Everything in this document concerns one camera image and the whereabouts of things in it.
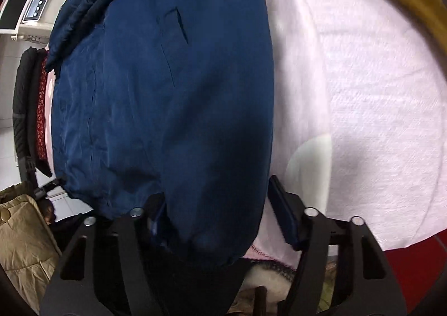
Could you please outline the white medical machine with screen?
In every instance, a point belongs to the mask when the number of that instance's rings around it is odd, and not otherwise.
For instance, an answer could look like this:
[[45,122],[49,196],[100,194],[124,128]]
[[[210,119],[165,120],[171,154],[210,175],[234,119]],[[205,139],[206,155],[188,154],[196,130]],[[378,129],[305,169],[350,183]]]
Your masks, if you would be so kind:
[[66,0],[4,0],[1,33],[13,41],[47,44]]

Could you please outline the black quilted folded garment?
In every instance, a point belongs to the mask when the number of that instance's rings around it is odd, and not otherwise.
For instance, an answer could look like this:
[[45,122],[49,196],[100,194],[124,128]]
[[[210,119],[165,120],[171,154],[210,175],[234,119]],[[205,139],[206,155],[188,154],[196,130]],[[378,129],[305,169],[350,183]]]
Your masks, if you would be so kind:
[[39,160],[35,140],[39,67],[47,56],[48,50],[29,47],[23,52],[17,69],[12,110],[15,152],[22,180],[30,180],[37,171],[52,176],[49,155],[47,160]]

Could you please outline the navy blue padded jacket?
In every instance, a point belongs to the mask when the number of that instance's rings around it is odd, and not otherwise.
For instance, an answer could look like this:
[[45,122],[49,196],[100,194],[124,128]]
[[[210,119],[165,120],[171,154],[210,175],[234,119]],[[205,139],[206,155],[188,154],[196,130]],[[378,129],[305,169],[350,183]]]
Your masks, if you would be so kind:
[[49,41],[52,159],[108,220],[164,195],[180,315],[225,315],[261,222],[274,121],[265,0],[66,0]]

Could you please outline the beige quilted fur-trim coat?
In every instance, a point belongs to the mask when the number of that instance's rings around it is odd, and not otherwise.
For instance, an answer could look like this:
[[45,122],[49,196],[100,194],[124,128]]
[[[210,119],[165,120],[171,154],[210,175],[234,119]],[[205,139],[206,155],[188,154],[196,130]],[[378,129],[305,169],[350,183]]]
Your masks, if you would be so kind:
[[[250,260],[250,267],[228,314],[251,315],[254,310],[255,289],[267,290],[267,315],[277,314],[277,304],[283,301],[292,286],[295,271],[271,260]],[[337,257],[330,256],[325,267],[325,277],[317,307],[317,313],[328,310],[333,298],[337,272]]]

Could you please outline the pink polka dot bedsheet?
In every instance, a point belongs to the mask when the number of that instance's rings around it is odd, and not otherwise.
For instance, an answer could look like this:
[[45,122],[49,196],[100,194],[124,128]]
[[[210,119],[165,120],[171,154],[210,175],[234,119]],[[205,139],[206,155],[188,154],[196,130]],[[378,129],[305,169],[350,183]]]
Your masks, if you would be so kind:
[[[385,250],[446,228],[446,51],[398,0],[265,0],[274,60],[269,176]],[[265,197],[245,255],[293,265]]]

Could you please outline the red object at edge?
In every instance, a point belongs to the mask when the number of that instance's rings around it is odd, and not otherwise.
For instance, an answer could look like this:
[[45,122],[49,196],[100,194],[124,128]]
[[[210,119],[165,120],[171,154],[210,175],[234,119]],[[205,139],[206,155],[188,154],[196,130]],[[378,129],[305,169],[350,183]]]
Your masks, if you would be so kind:
[[446,266],[446,231],[407,248],[385,251],[408,313],[427,296]]

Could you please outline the tan quilted coat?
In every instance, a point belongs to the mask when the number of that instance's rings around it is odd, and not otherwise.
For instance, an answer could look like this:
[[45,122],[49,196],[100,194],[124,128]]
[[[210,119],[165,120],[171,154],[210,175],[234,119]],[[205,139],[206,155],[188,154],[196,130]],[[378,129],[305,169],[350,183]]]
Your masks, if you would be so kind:
[[1,268],[34,314],[61,251],[25,181],[1,191]]

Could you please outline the red floral folded cloth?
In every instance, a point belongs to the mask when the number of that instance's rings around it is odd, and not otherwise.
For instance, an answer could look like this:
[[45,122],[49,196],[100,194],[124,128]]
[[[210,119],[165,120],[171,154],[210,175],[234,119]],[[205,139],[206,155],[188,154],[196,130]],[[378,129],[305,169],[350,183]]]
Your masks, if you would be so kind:
[[43,59],[39,67],[39,91],[37,97],[37,112],[36,112],[36,150],[39,160],[47,160],[45,142],[45,104],[46,104],[46,85],[48,80],[48,73],[46,72],[46,59]]

